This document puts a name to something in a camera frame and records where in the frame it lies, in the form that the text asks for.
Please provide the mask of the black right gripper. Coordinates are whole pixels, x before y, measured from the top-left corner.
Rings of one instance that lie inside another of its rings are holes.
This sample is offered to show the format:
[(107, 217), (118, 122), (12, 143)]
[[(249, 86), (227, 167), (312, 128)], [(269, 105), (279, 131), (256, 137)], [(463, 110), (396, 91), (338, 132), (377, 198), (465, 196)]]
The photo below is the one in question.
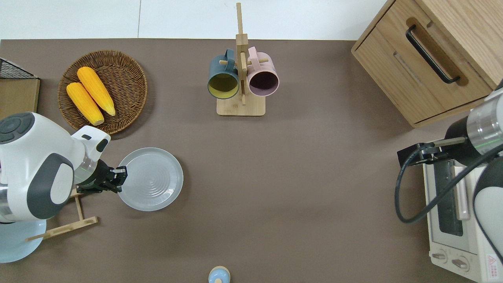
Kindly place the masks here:
[(417, 143), (397, 152), (400, 166), (435, 164), (452, 160), (445, 143)]

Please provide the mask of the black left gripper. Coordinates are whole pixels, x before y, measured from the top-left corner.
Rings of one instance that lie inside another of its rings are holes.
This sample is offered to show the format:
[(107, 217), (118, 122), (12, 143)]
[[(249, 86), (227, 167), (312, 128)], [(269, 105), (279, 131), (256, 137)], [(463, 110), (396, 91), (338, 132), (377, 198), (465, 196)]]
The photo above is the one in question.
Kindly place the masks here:
[(96, 169), (90, 177), (77, 184), (77, 193), (101, 193), (103, 190), (119, 193), (122, 191), (121, 185), (124, 184), (127, 176), (127, 167), (125, 165), (114, 169), (99, 159)]

